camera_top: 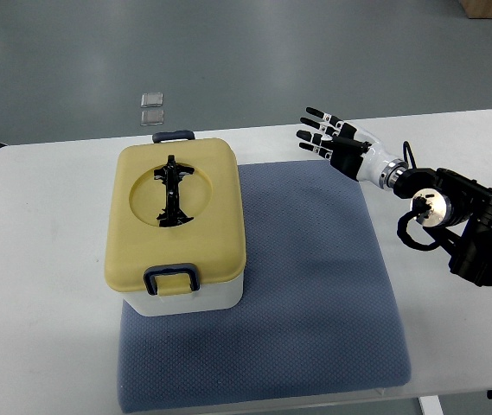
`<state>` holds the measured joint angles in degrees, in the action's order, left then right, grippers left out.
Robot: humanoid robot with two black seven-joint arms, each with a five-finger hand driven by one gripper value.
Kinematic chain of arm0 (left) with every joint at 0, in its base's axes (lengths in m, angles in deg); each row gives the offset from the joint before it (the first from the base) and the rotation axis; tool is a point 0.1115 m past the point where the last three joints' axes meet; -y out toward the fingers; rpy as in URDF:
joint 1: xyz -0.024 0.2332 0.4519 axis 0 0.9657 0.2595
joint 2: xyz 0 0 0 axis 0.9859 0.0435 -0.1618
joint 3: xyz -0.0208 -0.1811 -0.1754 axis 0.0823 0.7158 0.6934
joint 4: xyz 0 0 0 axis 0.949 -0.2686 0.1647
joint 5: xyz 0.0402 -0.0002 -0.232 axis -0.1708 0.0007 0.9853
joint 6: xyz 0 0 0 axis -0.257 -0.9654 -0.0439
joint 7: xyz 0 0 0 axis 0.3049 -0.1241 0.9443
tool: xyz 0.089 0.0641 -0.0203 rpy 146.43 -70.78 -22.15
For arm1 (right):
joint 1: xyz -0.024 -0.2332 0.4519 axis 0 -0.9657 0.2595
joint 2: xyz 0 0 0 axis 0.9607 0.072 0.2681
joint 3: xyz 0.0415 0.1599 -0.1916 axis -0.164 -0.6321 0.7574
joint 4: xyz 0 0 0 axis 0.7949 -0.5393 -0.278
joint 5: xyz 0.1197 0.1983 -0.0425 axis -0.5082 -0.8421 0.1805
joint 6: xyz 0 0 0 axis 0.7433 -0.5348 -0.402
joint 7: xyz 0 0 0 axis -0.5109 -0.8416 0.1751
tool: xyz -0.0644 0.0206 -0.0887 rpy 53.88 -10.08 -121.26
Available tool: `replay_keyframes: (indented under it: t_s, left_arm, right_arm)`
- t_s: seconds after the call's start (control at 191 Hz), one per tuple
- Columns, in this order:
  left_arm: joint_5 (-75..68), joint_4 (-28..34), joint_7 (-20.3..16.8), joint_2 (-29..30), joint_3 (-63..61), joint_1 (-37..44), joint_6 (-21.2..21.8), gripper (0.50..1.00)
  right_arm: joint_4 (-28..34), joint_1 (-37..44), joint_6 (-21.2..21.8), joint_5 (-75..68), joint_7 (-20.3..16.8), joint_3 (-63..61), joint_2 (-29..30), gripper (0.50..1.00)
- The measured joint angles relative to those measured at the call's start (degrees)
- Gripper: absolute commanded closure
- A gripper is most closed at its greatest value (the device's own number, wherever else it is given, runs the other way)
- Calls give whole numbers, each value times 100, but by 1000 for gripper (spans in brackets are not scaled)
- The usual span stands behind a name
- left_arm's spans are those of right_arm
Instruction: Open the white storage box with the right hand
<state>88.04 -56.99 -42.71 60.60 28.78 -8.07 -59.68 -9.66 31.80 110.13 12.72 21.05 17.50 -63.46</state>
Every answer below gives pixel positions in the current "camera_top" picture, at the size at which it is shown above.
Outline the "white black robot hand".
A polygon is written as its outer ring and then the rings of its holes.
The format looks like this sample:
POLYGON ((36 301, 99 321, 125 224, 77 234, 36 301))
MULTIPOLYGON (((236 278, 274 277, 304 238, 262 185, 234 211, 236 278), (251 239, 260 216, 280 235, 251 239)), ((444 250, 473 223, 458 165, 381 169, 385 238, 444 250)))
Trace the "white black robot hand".
POLYGON ((310 129, 297 131, 298 146, 329 161, 346 177, 389 190, 408 169, 405 160, 387 152, 369 131, 313 107, 306 112, 309 116, 300 122, 310 129))

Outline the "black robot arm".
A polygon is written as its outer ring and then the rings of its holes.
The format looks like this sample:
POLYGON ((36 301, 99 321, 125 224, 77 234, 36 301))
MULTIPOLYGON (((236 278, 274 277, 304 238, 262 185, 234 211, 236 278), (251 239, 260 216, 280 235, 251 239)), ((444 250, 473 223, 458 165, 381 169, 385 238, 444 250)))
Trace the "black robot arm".
POLYGON ((404 245, 424 252, 441 247, 451 273, 492 286, 492 188, 450 169, 409 169, 393 192, 410 201, 397 227, 404 245))

